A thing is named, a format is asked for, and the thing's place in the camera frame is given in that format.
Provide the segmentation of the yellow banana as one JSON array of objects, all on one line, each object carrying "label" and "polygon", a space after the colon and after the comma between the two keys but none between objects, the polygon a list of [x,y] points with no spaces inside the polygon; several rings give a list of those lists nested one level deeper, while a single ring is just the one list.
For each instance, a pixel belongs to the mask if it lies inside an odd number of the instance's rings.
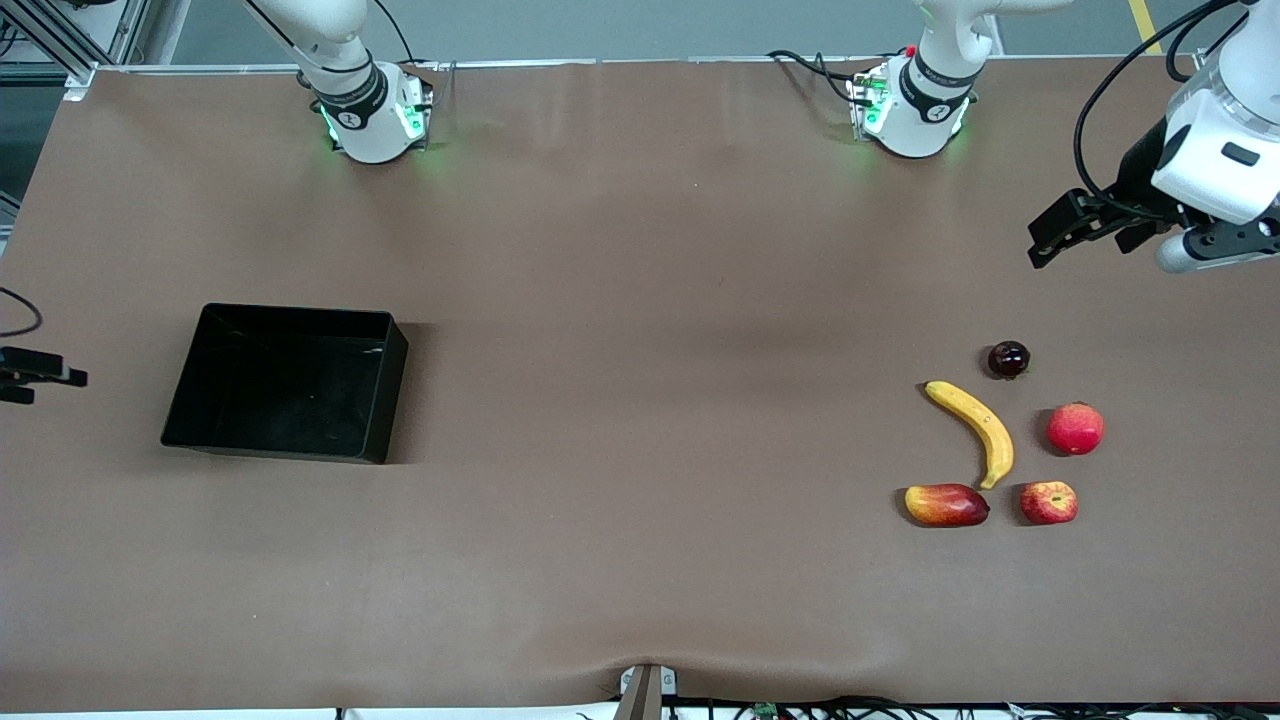
[{"label": "yellow banana", "polygon": [[984,460],[977,488],[996,488],[1010,475],[1016,459],[1012,437],[1001,418],[975,396],[947,380],[929,380],[924,383],[924,391],[934,405],[969,427],[980,442]]}]

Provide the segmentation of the black rectangular plastic box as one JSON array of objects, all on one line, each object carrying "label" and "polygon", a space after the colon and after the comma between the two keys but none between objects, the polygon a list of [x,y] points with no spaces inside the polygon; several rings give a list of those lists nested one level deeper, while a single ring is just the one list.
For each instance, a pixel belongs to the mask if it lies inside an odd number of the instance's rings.
[{"label": "black rectangular plastic box", "polygon": [[408,351],[385,311],[207,304],[160,441],[239,457],[381,465]]}]

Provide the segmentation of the small red yellow apple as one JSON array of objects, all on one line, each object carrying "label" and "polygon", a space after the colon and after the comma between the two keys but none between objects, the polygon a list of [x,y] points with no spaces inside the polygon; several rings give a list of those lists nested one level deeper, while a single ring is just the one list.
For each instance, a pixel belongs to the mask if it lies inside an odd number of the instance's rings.
[{"label": "small red yellow apple", "polygon": [[1073,521],[1079,512],[1074,488],[1061,480],[1027,483],[1019,495],[1019,509],[1027,523],[1047,527]]}]

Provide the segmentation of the dark purple plum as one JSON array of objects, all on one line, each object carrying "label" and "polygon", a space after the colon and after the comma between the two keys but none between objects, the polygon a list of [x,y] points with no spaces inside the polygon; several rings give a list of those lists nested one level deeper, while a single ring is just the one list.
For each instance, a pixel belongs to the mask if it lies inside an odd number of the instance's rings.
[{"label": "dark purple plum", "polygon": [[1032,352],[1015,340],[1000,341],[988,348],[986,364],[992,377],[1014,380],[1030,369]]}]

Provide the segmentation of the round red peach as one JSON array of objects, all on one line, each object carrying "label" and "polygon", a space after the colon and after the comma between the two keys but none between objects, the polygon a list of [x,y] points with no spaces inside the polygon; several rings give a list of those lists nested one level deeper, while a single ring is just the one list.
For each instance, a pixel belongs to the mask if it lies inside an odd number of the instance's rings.
[{"label": "round red peach", "polygon": [[1089,404],[1073,402],[1050,413],[1044,438],[1060,454],[1082,456],[1100,447],[1106,434],[1105,416]]}]

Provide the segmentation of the red yellow mango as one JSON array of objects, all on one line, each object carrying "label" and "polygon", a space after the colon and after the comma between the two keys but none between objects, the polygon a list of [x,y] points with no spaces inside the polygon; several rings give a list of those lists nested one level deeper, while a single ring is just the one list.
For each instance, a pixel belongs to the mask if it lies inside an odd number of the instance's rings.
[{"label": "red yellow mango", "polygon": [[957,483],[910,486],[902,492],[902,503],[922,527],[977,527],[989,516],[986,498],[972,487]]}]

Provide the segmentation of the brown table cover mat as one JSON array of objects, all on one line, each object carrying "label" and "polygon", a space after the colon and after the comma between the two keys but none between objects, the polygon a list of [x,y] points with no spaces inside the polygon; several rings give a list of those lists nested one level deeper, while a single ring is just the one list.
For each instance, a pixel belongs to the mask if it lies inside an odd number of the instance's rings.
[{"label": "brown table cover mat", "polygon": [[[461,69],[384,167],[291,74],[100,74],[0,259],[90,375],[0,407],[0,712],[570,705],[646,661],[741,700],[1280,701],[1280,259],[1027,259],[1107,65],[993,63],[925,161],[768,61]],[[388,460],[164,446],[207,304],[393,315]],[[929,380],[1007,427],[996,488]],[[1073,402],[1088,455],[1044,438]],[[1042,480],[1073,521],[1027,523]],[[943,483],[987,520],[916,524]]]}]

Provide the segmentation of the aluminium frame strut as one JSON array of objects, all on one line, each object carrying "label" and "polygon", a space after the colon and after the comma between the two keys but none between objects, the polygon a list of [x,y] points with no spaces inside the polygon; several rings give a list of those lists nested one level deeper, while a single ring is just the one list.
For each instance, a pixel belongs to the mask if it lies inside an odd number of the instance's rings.
[{"label": "aluminium frame strut", "polygon": [[0,87],[76,96],[97,70],[127,64],[155,0],[0,0]]}]

